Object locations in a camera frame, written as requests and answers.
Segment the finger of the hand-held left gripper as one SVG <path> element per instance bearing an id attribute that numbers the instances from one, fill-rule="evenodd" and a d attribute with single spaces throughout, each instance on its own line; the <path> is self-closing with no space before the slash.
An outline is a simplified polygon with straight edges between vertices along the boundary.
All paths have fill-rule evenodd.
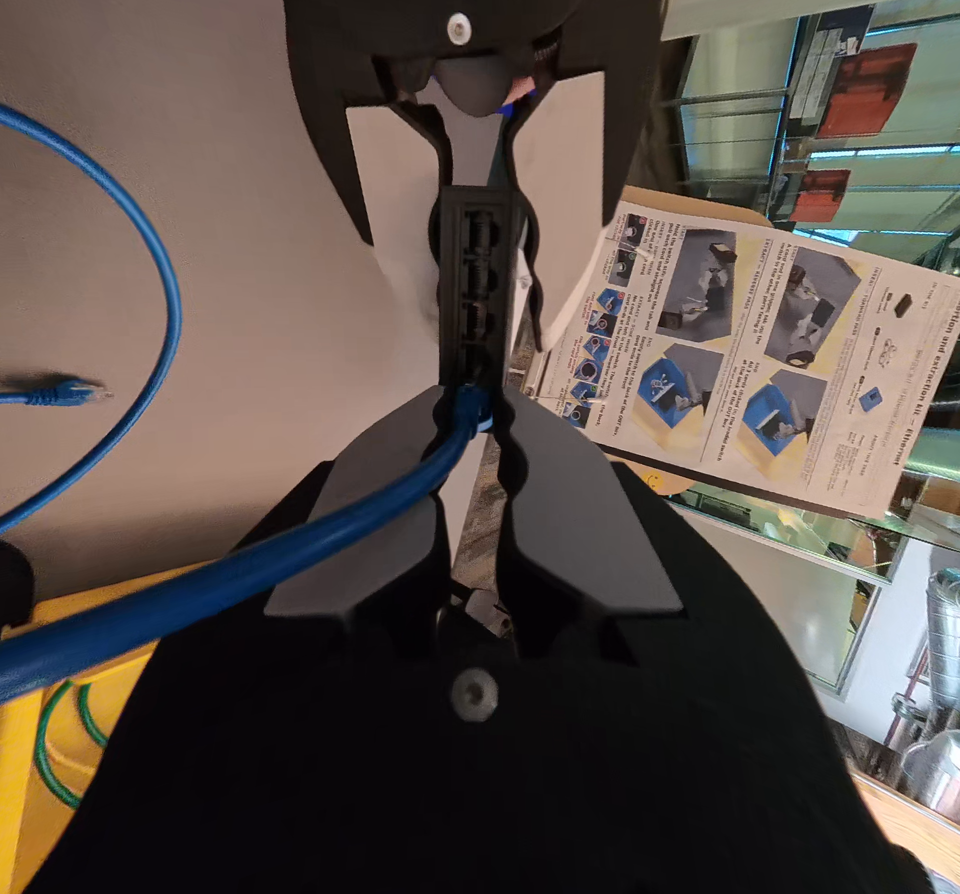
<path id="1" fill-rule="evenodd" d="M 439 268 L 431 226 L 452 178 L 452 148 L 440 111 L 401 101 L 351 107 L 346 118 L 373 255 L 404 325 L 439 345 Z"/>
<path id="2" fill-rule="evenodd" d="M 535 221 L 527 258 L 541 353 L 562 339 L 578 311 L 605 229 L 603 208 L 605 73 L 558 80 L 513 135 L 514 176 Z"/>

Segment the red crate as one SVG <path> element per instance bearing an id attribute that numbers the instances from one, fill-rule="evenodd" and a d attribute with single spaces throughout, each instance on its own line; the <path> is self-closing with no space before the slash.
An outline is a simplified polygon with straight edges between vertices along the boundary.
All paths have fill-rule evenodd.
<path id="1" fill-rule="evenodd" d="M 917 49 L 913 42 L 862 49 L 842 58 L 817 139 L 881 133 L 904 93 Z"/>
<path id="2" fill-rule="evenodd" d="M 829 224 L 838 214 L 852 172 L 848 168 L 808 169 L 802 176 L 789 220 Z"/>

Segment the printed instruction sheet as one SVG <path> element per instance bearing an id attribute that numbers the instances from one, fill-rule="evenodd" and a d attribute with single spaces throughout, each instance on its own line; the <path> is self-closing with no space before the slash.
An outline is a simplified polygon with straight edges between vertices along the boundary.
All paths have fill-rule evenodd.
<path id="1" fill-rule="evenodd" d="M 878 523 L 958 341 L 958 278 L 619 202 L 539 403 L 611 455 Z"/>

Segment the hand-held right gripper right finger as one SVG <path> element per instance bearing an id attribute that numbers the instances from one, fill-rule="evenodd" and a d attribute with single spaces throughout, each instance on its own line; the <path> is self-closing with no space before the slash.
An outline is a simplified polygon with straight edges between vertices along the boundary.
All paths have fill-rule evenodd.
<path id="1" fill-rule="evenodd" d="M 520 656 L 601 647 L 619 620 L 685 614 L 618 475 L 585 433 L 506 387 L 495 404 L 506 493 L 496 583 Z"/>

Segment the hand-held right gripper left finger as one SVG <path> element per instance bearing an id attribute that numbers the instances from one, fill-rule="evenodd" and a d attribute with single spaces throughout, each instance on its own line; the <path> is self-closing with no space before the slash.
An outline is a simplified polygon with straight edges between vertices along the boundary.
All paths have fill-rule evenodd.
<path id="1" fill-rule="evenodd" d="M 413 471 L 437 445 L 432 386 L 358 435 L 334 460 L 309 520 L 358 503 Z M 276 587 L 265 614 L 342 622 L 356 636 L 384 633 L 394 650 L 436 650 L 450 601 L 457 528 L 430 492 L 401 516 Z"/>

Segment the yellow plastic bin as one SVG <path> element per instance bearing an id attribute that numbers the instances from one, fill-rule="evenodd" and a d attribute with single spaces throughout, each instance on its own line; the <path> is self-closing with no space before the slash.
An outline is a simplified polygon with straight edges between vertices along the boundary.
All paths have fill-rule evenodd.
<path id="1" fill-rule="evenodd" d="M 99 768 L 157 644 L 2 705 L 1 890 L 23 892 L 58 843 Z"/>

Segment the black ethernet switch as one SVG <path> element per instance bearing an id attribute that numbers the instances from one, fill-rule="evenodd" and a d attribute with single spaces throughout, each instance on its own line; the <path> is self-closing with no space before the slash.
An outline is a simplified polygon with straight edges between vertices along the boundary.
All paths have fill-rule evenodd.
<path id="1" fill-rule="evenodd" d="M 512 353 L 517 266 L 525 239 L 522 193 L 443 185 L 428 238 L 438 266 L 438 382 L 501 393 Z"/>

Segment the silver ventilation duct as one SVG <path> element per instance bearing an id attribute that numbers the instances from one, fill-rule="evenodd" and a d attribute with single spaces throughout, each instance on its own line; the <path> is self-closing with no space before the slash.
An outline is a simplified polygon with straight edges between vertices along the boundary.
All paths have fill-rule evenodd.
<path id="1" fill-rule="evenodd" d="M 959 823 L 959 572 L 943 568 L 926 589 L 929 699 L 906 699 L 899 767 L 907 794 Z"/>

